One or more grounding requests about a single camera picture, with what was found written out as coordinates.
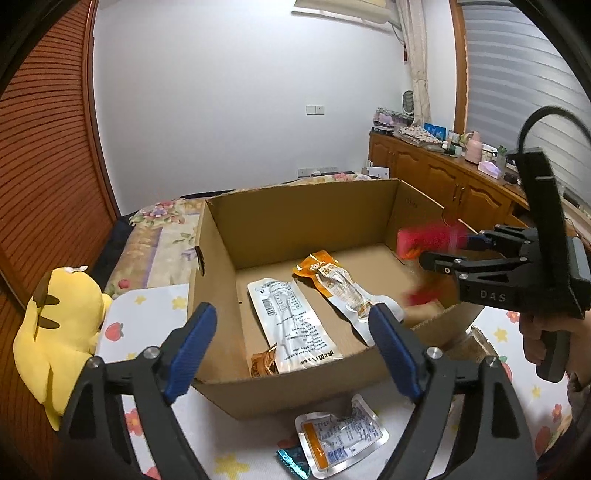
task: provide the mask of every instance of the pink tissue box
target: pink tissue box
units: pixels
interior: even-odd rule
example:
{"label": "pink tissue box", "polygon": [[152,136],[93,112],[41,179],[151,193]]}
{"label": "pink tissue box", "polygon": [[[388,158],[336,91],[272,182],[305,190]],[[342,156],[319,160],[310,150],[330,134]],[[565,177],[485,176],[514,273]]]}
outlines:
{"label": "pink tissue box", "polygon": [[491,161],[481,161],[478,164],[478,170],[494,179],[498,179],[501,176],[501,169]]}

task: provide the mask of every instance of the electrical outlet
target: electrical outlet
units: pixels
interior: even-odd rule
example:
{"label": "electrical outlet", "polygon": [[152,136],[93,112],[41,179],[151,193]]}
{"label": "electrical outlet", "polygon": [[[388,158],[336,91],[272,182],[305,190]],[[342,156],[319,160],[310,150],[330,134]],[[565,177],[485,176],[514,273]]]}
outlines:
{"label": "electrical outlet", "polygon": [[312,175],[325,175],[327,173],[334,173],[339,171],[338,167],[311,167],[311,168],[298,168],[297,177],[299,179],[305,177],[311,177]]}

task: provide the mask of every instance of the floral bedsheet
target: floral bedsheet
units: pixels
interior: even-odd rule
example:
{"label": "floral bedsheet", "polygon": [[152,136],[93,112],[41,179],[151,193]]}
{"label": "floral bedsheet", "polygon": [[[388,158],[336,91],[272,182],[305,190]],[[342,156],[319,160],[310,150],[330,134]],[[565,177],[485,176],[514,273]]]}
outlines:
{"label": "floral bedsheet", "polygon": [[[370,180],[366,175],[338,173],[290,183]],[[105,293],[114,299],[130,290],[189,282],[197,267],[195,228],[204,198],[179,198],[139,210],[130,220],[135,228],[113,270]]]}

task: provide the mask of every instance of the air conditioner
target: air conditioner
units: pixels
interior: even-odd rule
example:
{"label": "air conditioner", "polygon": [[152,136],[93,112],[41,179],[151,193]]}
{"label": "air conditioner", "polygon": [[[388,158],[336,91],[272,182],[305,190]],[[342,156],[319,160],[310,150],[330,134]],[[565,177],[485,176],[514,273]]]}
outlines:
{"label": "air conditioner", "polygon": [[386,7],[386,0],[295,0],[295,2],[294,7],[348,15],[374,23],[383,24],[392,20],[392,12]]}

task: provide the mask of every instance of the wooden dresser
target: wooden dresser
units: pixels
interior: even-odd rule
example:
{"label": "wooden dresser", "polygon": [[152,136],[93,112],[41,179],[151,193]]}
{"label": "wooden dresser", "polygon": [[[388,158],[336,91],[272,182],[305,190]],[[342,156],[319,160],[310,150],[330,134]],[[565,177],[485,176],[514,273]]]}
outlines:
{"label": "wooden dresser", "polygon": [[528,226],[529,208],[517,185],[495,180],[462,158],[449,157],[371,133],[369,159],[389,167],[390,178],[402,179],[446,208],[446,221],[461,219],[475,230],[496,224]]}

